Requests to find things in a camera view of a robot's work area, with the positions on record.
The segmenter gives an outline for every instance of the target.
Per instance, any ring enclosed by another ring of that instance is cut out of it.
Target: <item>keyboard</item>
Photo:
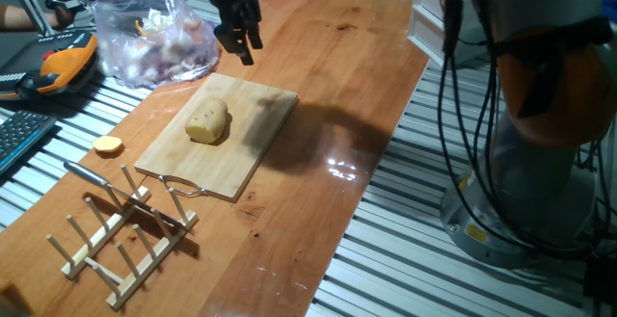
[[[54,126],[56,118],[18,111],[0,124],[0,175]]]

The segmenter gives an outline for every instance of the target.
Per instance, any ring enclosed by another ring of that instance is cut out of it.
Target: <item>white box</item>
[[[409,23],[408,39],[436,63],[443,64],[443,0],[414,0]],[[485,39],[471,0],[463,0],[463,21],[459,39],[480,42]],[[485,53],[485,46],[463,44],[459,41],[454,54],[456,64]]]

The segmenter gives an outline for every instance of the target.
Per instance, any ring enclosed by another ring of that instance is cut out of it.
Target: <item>person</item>
[[[56,8],[53,13],[45,13],[45,17],[54,30],[62,31],[75,19],[75,13],[63,8]],[[0,3],[0,32],[34,32],[35,24],[25,10]]]

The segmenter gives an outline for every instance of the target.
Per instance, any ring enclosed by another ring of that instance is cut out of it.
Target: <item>wooden table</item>
[[[265,48],[254,66],[225,54],[218,72],[292,90],[299,103],[253,179],[235,203],[183,199],[200,221],[120,312],[86,268],[76,281],[45,241],[51,233],[70,252],[83,245],[65,220],[88,234],[99,227],[83,202],[104,192],[68,174],[23,217],[0,233],[0,292],[35,316],[303,316],[335,247],[375,169],[427,58],[406,39],[412,0],[260,0]],[[162,87],[111,133],[116,157],[94,152],[81,163],[129,190],[119,165],[131,165],[202,80]],[[161,183],[149,204],[177,216]],[[139,222],[154,241],[156,224]],[[146,250],[129,225],[114,239],[133,258]],[[124,277],[112,245],[96,260]]]

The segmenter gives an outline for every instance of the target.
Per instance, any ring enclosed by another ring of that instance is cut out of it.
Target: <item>wooden cutting board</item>
[[[228,104],[228,127],[221,139],[205,145],[189,138],[184,123],[210,96]],[[213,73],[137,160],[135,169],[179,177],[216,197],[236,201],[297,99],[295,92]]]

